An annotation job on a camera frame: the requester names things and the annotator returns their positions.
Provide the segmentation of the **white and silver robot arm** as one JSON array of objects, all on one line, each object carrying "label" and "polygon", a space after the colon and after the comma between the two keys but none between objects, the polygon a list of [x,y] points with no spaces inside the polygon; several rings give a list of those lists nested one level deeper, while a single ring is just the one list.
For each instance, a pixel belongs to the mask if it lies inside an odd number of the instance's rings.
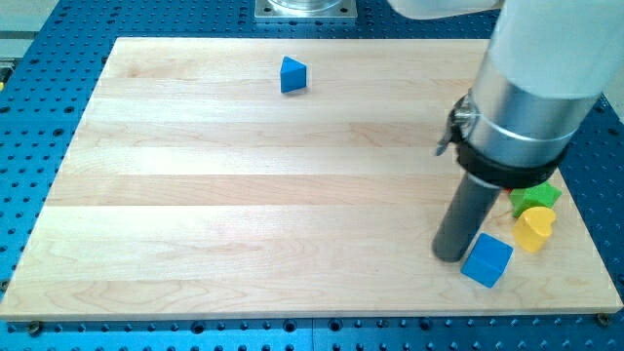
[{"label": "white and silver robot arm", "polygon": [[499,187],[545,181],[623,63],[623,0],[390,0],[434,20],[500,11],[477,77],[445,142],[467,174]]}]

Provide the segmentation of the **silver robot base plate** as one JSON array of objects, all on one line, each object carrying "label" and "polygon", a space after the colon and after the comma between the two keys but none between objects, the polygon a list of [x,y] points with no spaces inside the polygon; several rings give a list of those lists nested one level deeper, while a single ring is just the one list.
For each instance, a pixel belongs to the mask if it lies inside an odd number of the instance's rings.
[{"label": "silver robot base plate", "polygon": [[260,20],[354,20],[356,0],[255,0],[254,17]]}]

